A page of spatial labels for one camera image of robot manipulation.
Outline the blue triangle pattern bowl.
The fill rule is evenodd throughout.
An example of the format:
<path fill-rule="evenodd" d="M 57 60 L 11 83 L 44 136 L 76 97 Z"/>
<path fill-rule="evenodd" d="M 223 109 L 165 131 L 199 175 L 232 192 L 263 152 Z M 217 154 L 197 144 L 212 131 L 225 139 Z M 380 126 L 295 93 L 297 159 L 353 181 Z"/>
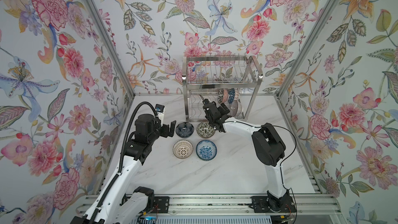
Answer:
<path fill-rule="evenodd" d="M 234 100 L 235 100 L 235 89 L 231 88 L 228 90 L 228 103 L 232 104 Z"/>

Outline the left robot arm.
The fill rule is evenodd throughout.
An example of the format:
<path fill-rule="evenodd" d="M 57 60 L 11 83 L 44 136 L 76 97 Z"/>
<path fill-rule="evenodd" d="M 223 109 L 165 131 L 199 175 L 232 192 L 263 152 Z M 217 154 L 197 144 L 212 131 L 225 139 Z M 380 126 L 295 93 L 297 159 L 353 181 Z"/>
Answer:
<path fill-rule="evenodd" d="M 151 212 L 154 190 L 139 186 L 128 197 L 126 192 L 135 174 L 143 166 L 158 138 L 172 138 L 176 121 L 163 123 L 162 113 L 133 114 L 126 127 L 119 164 L 94 203 L 73 224 L 130 224 L 139 215 Z"/>

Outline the purple striped bowl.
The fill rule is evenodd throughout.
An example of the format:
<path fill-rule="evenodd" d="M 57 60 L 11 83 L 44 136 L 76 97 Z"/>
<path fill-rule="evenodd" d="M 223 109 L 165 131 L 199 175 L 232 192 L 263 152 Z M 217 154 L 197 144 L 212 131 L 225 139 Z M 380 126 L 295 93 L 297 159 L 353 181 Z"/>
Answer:
<path fill-rule="evenodd" d="M 234 100 L 230 104 L 230 115 L 232 117 L 239 116 L 242 113 L 242 111 L 243 111 L 243 107 L 239 100 Z"/>

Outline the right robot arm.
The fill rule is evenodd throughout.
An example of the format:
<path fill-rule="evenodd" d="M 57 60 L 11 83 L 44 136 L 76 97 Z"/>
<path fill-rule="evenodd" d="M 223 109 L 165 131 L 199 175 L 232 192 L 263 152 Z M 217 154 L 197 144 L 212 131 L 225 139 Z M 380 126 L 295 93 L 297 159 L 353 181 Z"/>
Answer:
<path fill-rule="evenodd" d="M 275 126 L 270 123 L 255 126 L 229 115 L 225 104 L 217 106 L 202 98 L 205 118 L 210 126 L 223 133 L 236 134 L 251 139 L 257 159 L 264 164 L 268 181 L 266 196 L 251 197 L 251 208 L 255 213 L 296 213 L 293 191 L 285 186 L 283 162 L 286 145 Z"/>

